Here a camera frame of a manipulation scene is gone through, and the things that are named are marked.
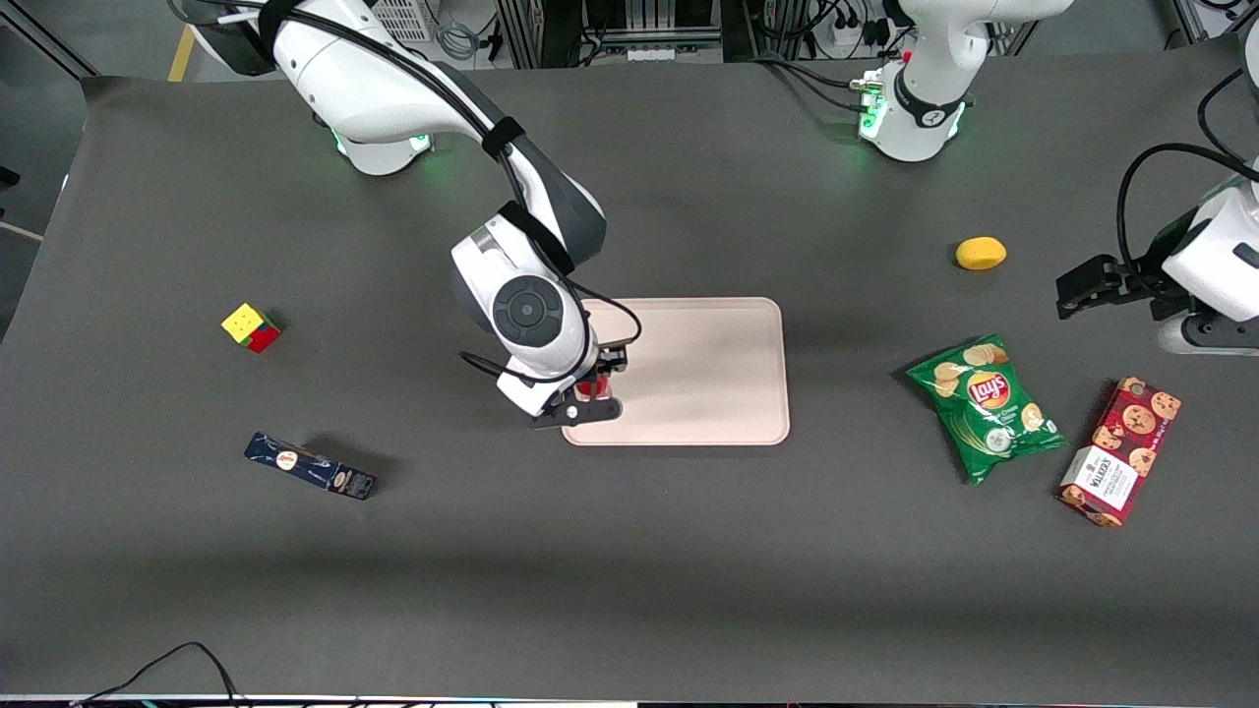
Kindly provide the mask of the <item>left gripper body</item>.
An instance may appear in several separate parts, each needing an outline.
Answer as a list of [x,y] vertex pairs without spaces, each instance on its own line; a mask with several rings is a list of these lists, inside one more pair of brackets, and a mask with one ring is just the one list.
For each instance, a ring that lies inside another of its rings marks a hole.
[[1194,299],[1234,323],[1258,315],[1256,183],[1225,181],[1199,207],[1160,231],[1149,246],[1147,272],[1170,301],[1149,305],[1156,323],[1173,317]]

